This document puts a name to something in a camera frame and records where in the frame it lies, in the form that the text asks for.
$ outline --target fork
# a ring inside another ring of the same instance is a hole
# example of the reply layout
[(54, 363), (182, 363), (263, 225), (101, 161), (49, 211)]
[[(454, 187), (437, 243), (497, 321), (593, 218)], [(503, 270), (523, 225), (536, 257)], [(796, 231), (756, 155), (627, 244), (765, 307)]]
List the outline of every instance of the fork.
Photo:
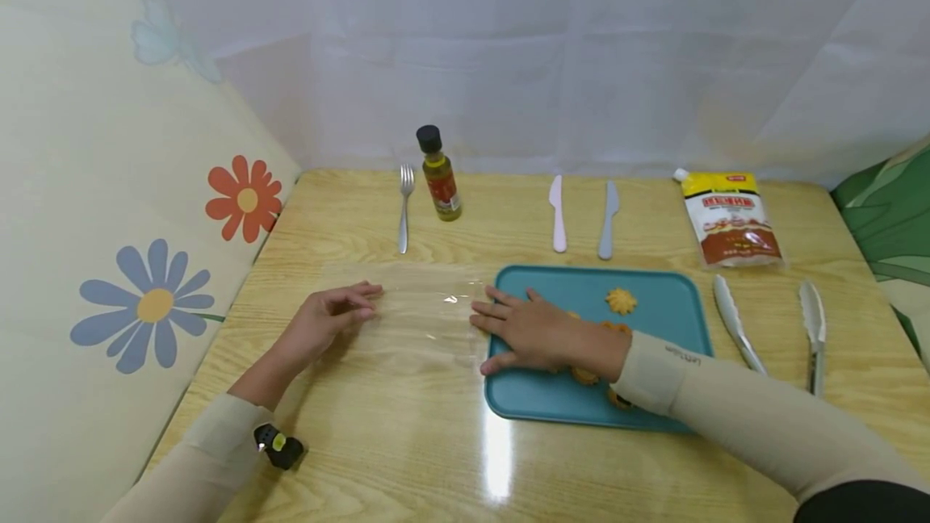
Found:
[(406, 200), (410, 198), (410, 193), (413, 192), (413, 165), (412, 164), (402, 164), (401, 165), (401, 195), (404, 197), (404, 204), (401, 207), (401, 232), (399, 239), (399, 246), (401, 249), (401, 254), (406, 254), (406, 237), (408, 237), (408, 228), (406, 228)]

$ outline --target plastic knife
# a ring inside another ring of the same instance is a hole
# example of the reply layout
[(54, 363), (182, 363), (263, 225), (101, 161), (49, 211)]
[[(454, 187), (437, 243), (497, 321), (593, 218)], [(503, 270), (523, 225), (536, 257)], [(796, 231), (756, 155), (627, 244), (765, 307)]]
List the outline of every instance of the plastic knife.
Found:
[(601, 243), (597, 248), (597, 256), (605, 261), (614, 253), (614, 215), (620, 210), (620, 198), (617, 195), (617, 186), (613, 180), (607, 181), (607, 203), (604, 206), (604, 228), (601, 229)]
[(562, 174), (558, 174), (555, 180), (552, 180), (552, 186), (549, 187), (549, 204), (555, 208), (552, 248), (557, 253), (564, 253), (565, 249), (568, 249), (568, 240), (565, 238), (565, 223), (562, 218)]
[(714, 300), (717, 302), (717, 309), (723, 318), (723, 325), (727, 326), (730, 338), (739, 348), (739, 353), (746, 360), (748, 366), (763, 376), (769, 375), (765, 365), (759, 359), (759, 354), (755, 352), (750, 340), (746, 338), (746, 332), (743, 332), (743, 322), (739, 320), (739, 310), (736, 309), (733, 295), (730, 295), (727, 280), (721, 277), (720, 274), (714, 277)]
[(827, 317), (823, 313), (823, 302), (816, 292), (814, 283), (806, 280), (801, 283), (801, 310), (804, 314), (804, 327), (807, 338), (811, 341), (811, 356), (807, 370), (807, 390), (811, 394), (823, 397), (823, 376), (825, 348), (827, 345)]

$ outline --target table surface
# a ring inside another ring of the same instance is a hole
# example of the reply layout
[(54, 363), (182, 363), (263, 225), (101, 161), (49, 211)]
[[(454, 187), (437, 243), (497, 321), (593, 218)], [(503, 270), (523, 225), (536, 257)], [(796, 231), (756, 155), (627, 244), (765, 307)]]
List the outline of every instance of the table surface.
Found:
[[(513, 262), (678, 271), (702, 293), (716, 356), (741, 362), (716, 313), (714, 273), (700, 266), (675, 182), (615, 181), (622, 207), (614, 218), (614, 257), (604, 262), (597, 257), (604, 179), (563, 180), (563, 254), (551, 248), (551, 176), (457, 180), (463, 217), (444, 223), (418, 177), (410, 247), (399, 255), (395, 174), (302, 176), (152, 464), (273, 343), (334, 264), (466, 266), (485, 280)], [(830, 197), (800, 182), (764, 182), (761, 192), (790, 268), (729, 271), (727, 278), (770, 374), (804, 387), (807, 338), (797, 289), (812, 279), (830, 328), (826, 399), (889, 439), (930, 478), (928, 376)], [(380, 351), (348, 348), (339, 363), (299, 378), (278, 423), (304, 440), (308, 456), (287, 473), (262, 461), (224, 520), (790, 521), (787, 493), (709, 442), (503, 420), (488, 410), (475, 366), (437, 362), (414, 341), (397, 336)]]

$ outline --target gray plastic knife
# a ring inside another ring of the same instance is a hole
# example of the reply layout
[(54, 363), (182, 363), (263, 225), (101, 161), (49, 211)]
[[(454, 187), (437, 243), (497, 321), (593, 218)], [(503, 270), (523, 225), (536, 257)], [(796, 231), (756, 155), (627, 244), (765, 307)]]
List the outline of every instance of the gray plastic knife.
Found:
[(613, 180), (607, 181), (607, 203), (604, 206), (604, 228), (601, 229), (601, 243), (597, 256), (605, 261), (614, 254), (614, 215), (620, 210), (620, 197)]

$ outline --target right hand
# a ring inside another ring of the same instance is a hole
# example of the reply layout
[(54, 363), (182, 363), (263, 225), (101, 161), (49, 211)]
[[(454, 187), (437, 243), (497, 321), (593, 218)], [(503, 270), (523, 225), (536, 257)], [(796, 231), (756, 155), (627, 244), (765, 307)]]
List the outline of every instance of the right hand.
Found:
[(484, 360), (482, 375), (496, 374), (506, 368), (557, 370), (576, 366), (611, 381), (619, 376), (630, 347), (629, 335), (576, 320), (532, 289), (526, 290), (529, 301), (491, 286), (485, 287), (484, 292), (497, 303), (472, 303), (477, 315), (469, 320), (477, 328), (506, 341), (512, 351)]

